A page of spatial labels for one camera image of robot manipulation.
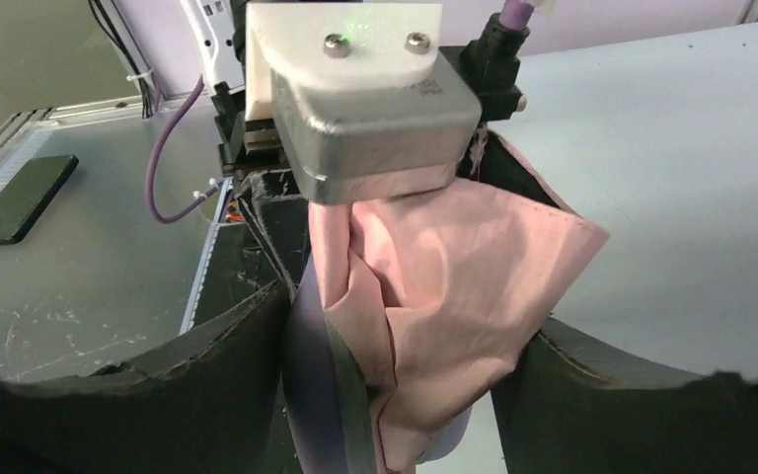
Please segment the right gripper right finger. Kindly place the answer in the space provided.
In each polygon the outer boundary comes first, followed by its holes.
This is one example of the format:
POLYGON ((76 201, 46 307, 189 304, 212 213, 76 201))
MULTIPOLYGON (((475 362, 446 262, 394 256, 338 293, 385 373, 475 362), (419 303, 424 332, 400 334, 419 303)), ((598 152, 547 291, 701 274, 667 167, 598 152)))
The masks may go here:
POLYGON ((492 398, 511 473, 758 473, 758 380, 669 367, 556 319, 492 398))

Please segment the pink folding umbrella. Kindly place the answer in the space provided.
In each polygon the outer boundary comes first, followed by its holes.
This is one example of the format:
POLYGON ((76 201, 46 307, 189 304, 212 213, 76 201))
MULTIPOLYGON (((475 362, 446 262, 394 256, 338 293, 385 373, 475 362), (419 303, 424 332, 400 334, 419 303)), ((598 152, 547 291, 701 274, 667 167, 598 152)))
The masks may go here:
POLYGON ((308 207, 323 314, 375 390, 381 473, 414 472, 516 367, 609 237, 501 135, 475 148, 445 189, 308 207))

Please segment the white oval storage case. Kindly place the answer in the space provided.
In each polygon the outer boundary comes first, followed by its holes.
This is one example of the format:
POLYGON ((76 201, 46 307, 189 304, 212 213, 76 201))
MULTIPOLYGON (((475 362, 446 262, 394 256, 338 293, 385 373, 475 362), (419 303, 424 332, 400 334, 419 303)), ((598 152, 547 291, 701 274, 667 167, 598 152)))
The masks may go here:
POLYGON ((282 345, 282 389, 304 473, 384 473, 370 403, 378 396, 324 315, 314 262, 292 301, 282 345))

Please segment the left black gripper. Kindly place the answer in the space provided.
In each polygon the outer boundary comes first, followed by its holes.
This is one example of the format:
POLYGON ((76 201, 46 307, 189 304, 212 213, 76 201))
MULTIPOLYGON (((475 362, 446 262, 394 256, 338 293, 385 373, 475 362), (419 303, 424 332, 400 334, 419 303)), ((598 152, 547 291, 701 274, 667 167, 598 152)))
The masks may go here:
POLYGON ((211 94, 223 175, 235 202, 279 278, 299 286, 311 255, 307 200, 298 190, 272 119, 247 121, 246 94, 226 83, 211 94))

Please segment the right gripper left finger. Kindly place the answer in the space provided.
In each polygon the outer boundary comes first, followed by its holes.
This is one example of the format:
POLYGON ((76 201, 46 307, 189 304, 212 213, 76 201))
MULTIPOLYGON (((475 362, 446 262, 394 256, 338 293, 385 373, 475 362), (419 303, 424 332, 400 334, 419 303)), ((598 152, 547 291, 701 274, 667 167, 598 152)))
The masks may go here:
POLYGON ((0 473, 262 473, 290 309, 271 283, 88 376, 0 379, 0 473))

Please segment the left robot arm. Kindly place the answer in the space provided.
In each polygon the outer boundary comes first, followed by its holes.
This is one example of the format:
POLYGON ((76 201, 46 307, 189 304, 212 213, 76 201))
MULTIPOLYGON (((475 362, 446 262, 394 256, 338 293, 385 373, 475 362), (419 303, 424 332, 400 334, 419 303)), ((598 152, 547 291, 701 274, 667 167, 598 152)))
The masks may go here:
POLYGON ((247 1, 182 1, 216 116, 220 171, 251 233, 290 293, 309 260, 307 201, 270 118, 246 118, 247 1))

